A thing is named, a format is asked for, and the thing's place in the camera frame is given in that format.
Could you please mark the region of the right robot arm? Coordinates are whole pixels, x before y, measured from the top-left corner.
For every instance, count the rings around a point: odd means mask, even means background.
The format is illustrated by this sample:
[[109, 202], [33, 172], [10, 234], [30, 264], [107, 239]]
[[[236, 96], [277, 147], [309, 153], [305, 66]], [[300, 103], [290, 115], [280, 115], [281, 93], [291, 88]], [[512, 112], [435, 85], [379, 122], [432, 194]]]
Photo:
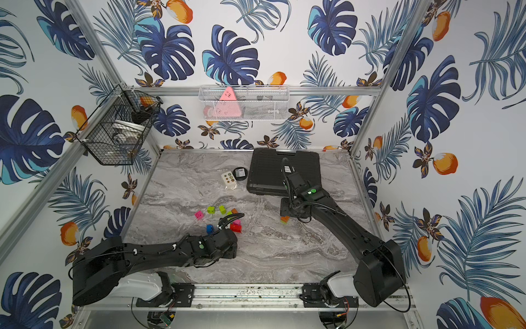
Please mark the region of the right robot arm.
[[369, 306], [379, 306], [405, 287], [404, 260], [396, 242], [383, 241], [363, 228], [324, 188], [303, 179], [289, 159], [281, 161], [281, 172], [288, 193], [282, 198], [281, 214], [297, 219], [315, 219], [329, 229], [357, 262], [353, 285]]

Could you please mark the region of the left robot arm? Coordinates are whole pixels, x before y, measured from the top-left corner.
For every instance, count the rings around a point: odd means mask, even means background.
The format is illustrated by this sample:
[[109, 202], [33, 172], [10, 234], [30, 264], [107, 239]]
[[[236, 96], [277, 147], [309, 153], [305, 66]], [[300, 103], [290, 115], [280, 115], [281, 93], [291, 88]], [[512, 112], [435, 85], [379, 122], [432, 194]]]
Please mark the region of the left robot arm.
[[117, 287], [119, 281], [140, 271], [162, 267], [208, 267], [220, 259], [235, 259], [238, 239], [230, 225], [244, 213], [219, 220], [218, 230], [205, 236], [189, 234], [172, 243], [140, 245], [111, 237], [74, 260], [71, 268], [73, 304], [94, 304]]

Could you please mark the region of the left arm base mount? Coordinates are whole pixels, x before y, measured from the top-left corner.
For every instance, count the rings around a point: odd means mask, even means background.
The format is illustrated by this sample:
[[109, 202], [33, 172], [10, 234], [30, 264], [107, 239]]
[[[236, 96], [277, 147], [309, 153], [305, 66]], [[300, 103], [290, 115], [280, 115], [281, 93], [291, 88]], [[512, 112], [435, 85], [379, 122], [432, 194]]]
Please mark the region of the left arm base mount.
[[189, 283], [172, 284], [152, 300], [140, 298], [135, 302], [136, 307], [142, 308], [189, 308], [192, 306], [195, 286]]

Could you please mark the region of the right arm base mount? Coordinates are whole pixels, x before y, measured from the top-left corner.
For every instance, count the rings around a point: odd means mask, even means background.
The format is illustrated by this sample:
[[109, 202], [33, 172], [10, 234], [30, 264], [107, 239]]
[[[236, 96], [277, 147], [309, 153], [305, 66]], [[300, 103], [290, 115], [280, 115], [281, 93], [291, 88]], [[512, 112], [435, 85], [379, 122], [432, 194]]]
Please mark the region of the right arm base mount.
[[302, 286], [299, 299], [305, 308], [357, 308], [357, 297], [336, 297], [327, 285], [308, 283]]

